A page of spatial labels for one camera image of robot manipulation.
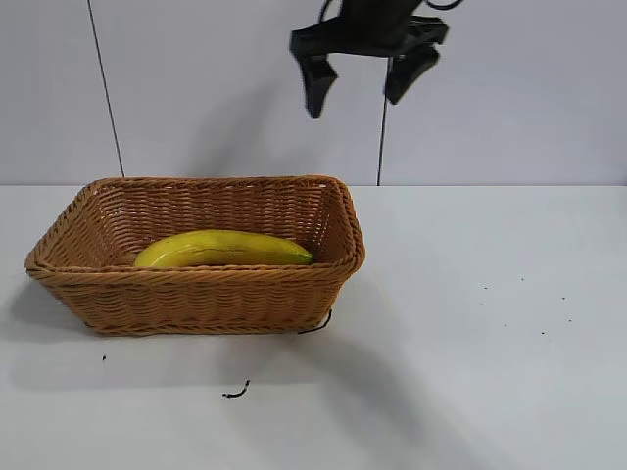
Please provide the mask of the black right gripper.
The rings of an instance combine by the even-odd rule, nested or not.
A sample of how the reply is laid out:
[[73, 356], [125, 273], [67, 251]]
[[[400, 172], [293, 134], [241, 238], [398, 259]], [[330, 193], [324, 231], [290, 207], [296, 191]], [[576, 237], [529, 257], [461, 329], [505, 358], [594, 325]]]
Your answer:
[[411, 86], [439, 61], [430, 44], [441, 44], [448, 26], [439, 18], [417, 16], [418, 1], [343, 1], [331, 18], [291, 32], [290, 52], [301, 70], [305, 107], [313, 119], [321, 115], [327, 93], [338, 75], [328, 54], [393, 57], [384, 95], [397, 105]]

